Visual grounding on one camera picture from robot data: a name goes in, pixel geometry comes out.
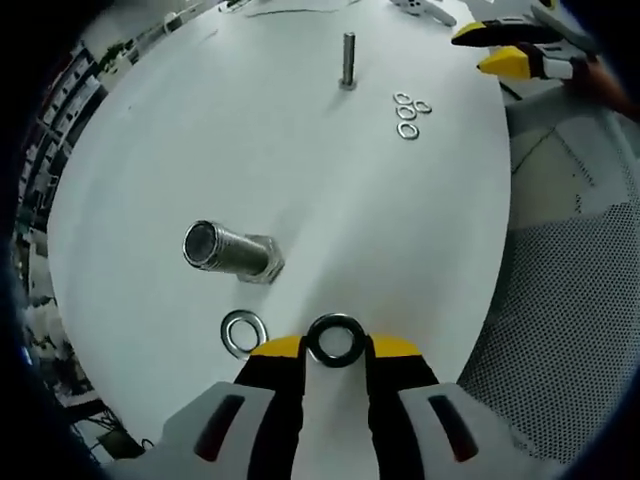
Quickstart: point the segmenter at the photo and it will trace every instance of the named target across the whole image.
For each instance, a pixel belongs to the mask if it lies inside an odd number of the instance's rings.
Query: metal mesh
[[[509,233],[459,380],[533,443],[522,448],[562,463],[602,427],[640,352],[640,203],[631,169],[612,156],[628,202]]]

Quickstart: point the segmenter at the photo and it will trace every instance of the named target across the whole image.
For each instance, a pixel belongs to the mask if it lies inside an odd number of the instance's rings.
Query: white tabletop
[[[472,20],[443,5],[458,27]],[[243,363],[219,332],[234,309],[271,338],[350,314],[415,342],[441,381],[473,349],[510,194],[498,82],[475,68],[486,52],[385,0],[335,10],[196,18],[134,66],[73,151],[49,220],[54,289],[83,368],[137,439],[235,378]],[[351,92],[338,89],[346,31]],[[433,106],[415,141],[396,133],[397,91]],[[275,237],[275,284],[190,267],[181,245],[198,219]],[[363,362],[309,359],[306,392],[294,477],[328,478],[330,464],[377,478]]]

